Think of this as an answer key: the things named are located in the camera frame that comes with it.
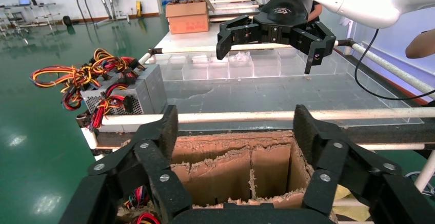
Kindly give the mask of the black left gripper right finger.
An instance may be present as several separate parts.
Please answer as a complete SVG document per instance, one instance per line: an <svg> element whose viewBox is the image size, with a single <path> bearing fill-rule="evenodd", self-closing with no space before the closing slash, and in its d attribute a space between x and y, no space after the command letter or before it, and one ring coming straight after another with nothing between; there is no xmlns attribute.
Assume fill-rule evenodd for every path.
<svg viewBox="0 0 435 224"><path fill-rule="evenodd" d="M328 216L337 187L347 188L369 208L374 223L434 223L434 208L401 167L358 146L343 130L315 119L297 105L293 133L314 171L303 207Z"/></svg>

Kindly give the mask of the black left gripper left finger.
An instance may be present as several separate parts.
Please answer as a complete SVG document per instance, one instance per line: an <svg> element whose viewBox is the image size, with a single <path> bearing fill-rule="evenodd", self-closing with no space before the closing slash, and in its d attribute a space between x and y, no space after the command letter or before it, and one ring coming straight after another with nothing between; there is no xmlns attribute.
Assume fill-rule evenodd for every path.
<svg viewBox="0 0 435 224"><path fill-rule="evenodd" d="M176 223L192 209L170 167L177 132L177 109L169 105L161 119L139 126L128 145L88 167L59 222L114 223L120 200L144 186L161 223Z"/></svg>

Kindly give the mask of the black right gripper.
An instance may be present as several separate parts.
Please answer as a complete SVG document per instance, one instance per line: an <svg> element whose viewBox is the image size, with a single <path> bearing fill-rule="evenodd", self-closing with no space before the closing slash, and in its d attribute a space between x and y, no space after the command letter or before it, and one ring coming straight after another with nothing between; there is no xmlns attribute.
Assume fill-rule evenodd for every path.
<svg viewBox="0 0 435 224"><path fill-rule="evenodd" d="M220 24L216 57L222 60L233 45L252 42L291 45L307 56L304 73L333 52L337 37L322 23L306 31L312 0L270 0L252 19L242 15Z"/></svg>

